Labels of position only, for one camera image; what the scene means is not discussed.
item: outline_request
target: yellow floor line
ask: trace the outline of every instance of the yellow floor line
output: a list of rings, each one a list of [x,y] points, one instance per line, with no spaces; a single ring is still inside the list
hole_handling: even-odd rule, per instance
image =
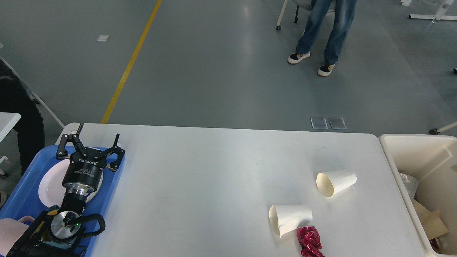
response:
[[[117,85],[116,91],[114,91],[114,95],[111,98],[110,104],[108,105],[108,108],[105,111],[105,115],[103,115],[103,118],[101,119],[100,123],[108,123],[111,113],[116,105],[117,99],[119,98],[122,89],[124,88],[125,81],[127,81],[128,75],[132,70],[133,64],[135,64],[135,60],[137,59],[138,53],[140,52],[141,47],[143,46],[143,42],[148,34],[149,28],[151,28],[152,21],[154,20],[155,14],[157,13],[157,10],[159,9],[161,2],[162,0],[157,0],[157,4],[155,4],[151,17],[149,17],[148,23],[146,24],[146,27],[144,28],[143,33],[141,34],[137,47],[135,48],[135,51],[133,52],[132,57],[130,58],[130,61],[127,64],[127,68],[125,69],[124,74],[122,75],[121,81],[119,81],[119,84]]]

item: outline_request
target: white paper cup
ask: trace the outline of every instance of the white paper cup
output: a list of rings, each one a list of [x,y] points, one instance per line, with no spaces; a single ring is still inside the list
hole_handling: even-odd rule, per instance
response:
[[[296,230],[299,225],[311,222],[313,213],[302,204],[272,205],[269,217],[273,230],[281,237],[283,234]]]
[[[332,197],[336,193],[352,186],[356,181],[357,176],[354,172],[337,170],[317,174],[316,185],[324,196]]]

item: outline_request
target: paper cup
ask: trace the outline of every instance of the paper cup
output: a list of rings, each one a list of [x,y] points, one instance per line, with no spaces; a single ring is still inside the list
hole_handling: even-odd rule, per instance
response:
[[[326,197],[332,197],[343,189],[355,184],[357,177],[348,170],[328,171],[317,174],[316,185]]]
[[[30,216],[22,217],[20,220],[9,218],[0,220],[0,254],[6,256],[14,243],[28,229],[28,225],[23,222],[34,221]]]
[[[283,234],[296,230],[299,225],[311,222],[313,213],[302,204],[272,205],[269,217],[273,230],[281,237]]]

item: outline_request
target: black and white sneaker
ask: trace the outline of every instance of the black and white sneaker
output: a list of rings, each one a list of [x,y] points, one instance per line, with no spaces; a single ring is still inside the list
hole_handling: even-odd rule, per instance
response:
[[[287,62],[290,64],[297,64],[301,60],[308,58],[311,55],[310,52],[307,52],[306,54],[299,54],[297,52],[291,54],[289,58],[287,58]]]
[[[317,71],[317,74],[321,77],[327,77],[328,75],[330,75],[332,73],[334,66],[335,66],[335,64],[333,64],[333,65],[324,64],[319,68],[319,70]]]

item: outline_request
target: white desk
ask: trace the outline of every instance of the white desk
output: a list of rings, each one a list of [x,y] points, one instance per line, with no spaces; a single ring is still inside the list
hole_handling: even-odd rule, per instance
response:
[[[78,123],[65,127],[68,134]],[[370,134],[84,125],[86,146],[126,150],[92,256],[293,257],[272,204],[307,204],[326,257],[425,256],[378,139]],[[350,169],[357,183],[333,198],[318,172]]]
[[[0,142],[13,129],[21,115],[18,113],[0,112]]]

